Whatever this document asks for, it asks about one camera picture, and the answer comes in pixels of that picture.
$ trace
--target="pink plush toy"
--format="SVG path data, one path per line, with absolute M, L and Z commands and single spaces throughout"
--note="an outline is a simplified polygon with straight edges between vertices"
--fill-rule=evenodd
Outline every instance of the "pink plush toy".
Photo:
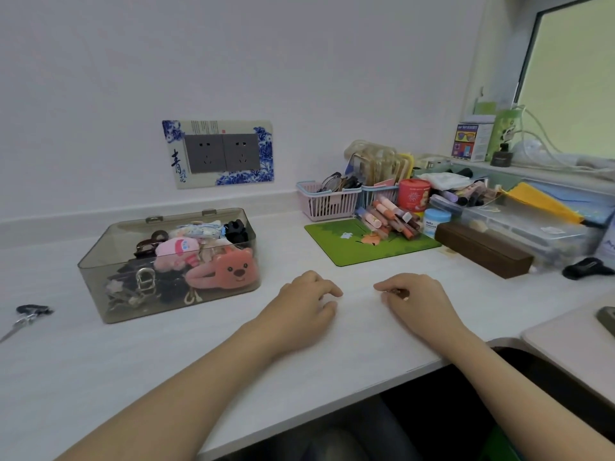
M 258 267 L 252 257 L 252 249 L 225 246 L 225 251 L 226 254 L 214 255 L 211 262 L 188 271 L 186 283 L 196 289 L 234 289 L 250 285 L 258 279 Z
M 181 270 L 186 264 L 199 264 L 199 241 L 192 238 L 172 238 L 158 244 L 154 268 L 157 271 Z

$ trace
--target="white bottle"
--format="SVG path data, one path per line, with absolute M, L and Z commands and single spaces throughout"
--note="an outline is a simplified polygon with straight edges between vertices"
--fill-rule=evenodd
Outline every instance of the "white bottle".
M 611 220 L 611 225 L 604 234 L 600 246 L 596 249 L 595 255 L 603 261 L 607 267 L 615 269 L 615 216 Z

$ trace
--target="person's left hand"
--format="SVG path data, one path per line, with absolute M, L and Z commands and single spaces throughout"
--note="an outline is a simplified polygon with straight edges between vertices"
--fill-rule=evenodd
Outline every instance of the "person's left hand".
M 282 286 L 274 300 L 251 322 L 273 357 L 305 348 L 324 335 L 337 308 L 335 301 L 320 305 L 325 294 L 340 297 L 343 293 L 331 280 L 322 279 L 315 271 L 306 271 Z

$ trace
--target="window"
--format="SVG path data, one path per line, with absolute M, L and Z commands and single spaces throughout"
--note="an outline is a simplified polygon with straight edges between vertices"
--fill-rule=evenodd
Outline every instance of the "window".
M 615 158 L 615 0 L 537 13 L 517 102 L 564 152 Z M 539 132 L 530 118 L 526 129 Z

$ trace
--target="forearm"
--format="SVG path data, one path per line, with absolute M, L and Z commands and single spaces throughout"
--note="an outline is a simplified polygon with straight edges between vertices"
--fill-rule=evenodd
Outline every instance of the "forearm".
M 611 442 L 527 380 L 475 335 L 460 339 L 450 358 L 529 461 L 615 459 Z
M 272 359 L 248 323 L 58 460 L 192 460 L 228 403 Z

